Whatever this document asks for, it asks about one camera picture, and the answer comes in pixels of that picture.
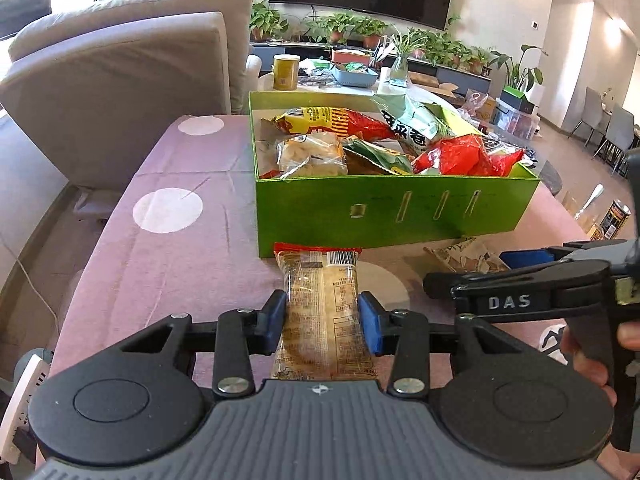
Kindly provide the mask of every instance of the snack bag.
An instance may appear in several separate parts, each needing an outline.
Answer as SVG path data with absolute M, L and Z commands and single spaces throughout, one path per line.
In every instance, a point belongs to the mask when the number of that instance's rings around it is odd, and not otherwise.
M 275 244 L 289 303 L 271 377 L 307 381 L 375 379 L 358 320 L 360 249 Z
M 348 155 L 352 153 L 359 158 L 367 159 L 381 170 L 378 173 L 400 175 L 413 173 L 409 159 L 403 153 L 365 142 L 356 136 L 348 137 L 342 142 L 342 146 Z
M 396 133 L 405 153 L 418 156 L 440 139 L 455 137 L 449 126 L 407 95 L 377 94 L 372 97 L 385 121 Z
M 522 150 L 506 155 L 487 155 L 482 137 L 468 135 L 440 140 L 416 158 L 412 168 L 414 173 L 424 173 L 433 168 L 442 175 L 508 176 L 523 155 Z
M 338 137 L 355 135 L 367 142 L 394 138 L 385 123 L 346 108 L 294 108 L 273 118 L 273 123 L 290 135 L 331 132 Z
M 317 132 L 283 140 L 277 145 L 280 178 L 347 174 L 344 152 L 335 134 Z

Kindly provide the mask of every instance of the green snack bag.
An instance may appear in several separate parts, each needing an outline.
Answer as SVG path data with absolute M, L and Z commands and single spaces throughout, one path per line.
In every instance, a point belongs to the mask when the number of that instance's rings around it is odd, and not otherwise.
M 345 152 L 354 153 L 357 156 L 366 158 L 378 168 L 381 173 L 391 174 L 414 174 L 409 159 L 404 153 L 395 152 L 388 148 L 383 148 L 376 144 L 371 144 L 361 140 L 356 136 L 351 136 L 342 142 Z
M 372 99 L 402 148 L 413 156 L 420 155 L 437 140 L 456 136 L 440 118 L 443 110 L 438 105 L 425 105 L 407 95 L 377 94 Z

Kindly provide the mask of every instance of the barcode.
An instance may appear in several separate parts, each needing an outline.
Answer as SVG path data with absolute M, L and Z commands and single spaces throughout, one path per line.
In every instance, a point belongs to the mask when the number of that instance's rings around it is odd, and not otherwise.
M 356 257 L 353 251 L 329 251 L 326 254 L 329 265 L 355 265 Z

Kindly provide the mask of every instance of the dining chair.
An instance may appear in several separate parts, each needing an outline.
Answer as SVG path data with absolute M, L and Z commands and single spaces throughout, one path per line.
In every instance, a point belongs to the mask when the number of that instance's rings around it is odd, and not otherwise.
M 636 120 L 631 112 L 625 110 L 620 105 L 614 106 L 611 121 L 607 128 L 607 133 L 605 134 L 605 140 L 592 157 L 595 158 L 605 146 L 615 146 L 619 149 L 620 154 L 616 156 L 616 163 L 611 174 L 616 173 L 620 162 L 624 159 L 626 150 L 631 147 L 631 144 L 634 141 L 635 122 Z
M 582 110 L 582 118 L 577 126 L 572 130 L 569 137 L 571 137 L 577 130 L 580 128 L 582 124 L 586 124 L 591 128 L 591 133 L 589 134 L 589 138 L 585 143 L 585 146 L 591 140 L 594 131 L 600 125 L 600 121 L 602 120 L 602 96 L 597 93 L 593 88 L 589 88 L 587 86 L 586 94 L 584 97 L 584 108 Z

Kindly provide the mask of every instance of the screw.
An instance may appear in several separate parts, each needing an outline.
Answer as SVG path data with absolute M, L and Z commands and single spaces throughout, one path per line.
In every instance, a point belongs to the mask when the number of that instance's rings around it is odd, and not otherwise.
M 394 390 L 399 394 L 419 394 L 424 390 L 424 383 L 420 379 L 405 377 L 394 382 Z
M 224 394 L 241 394 L 249 388 L 249 381 L 242 377 L 225 377 L 218 383 L 218 389 Z

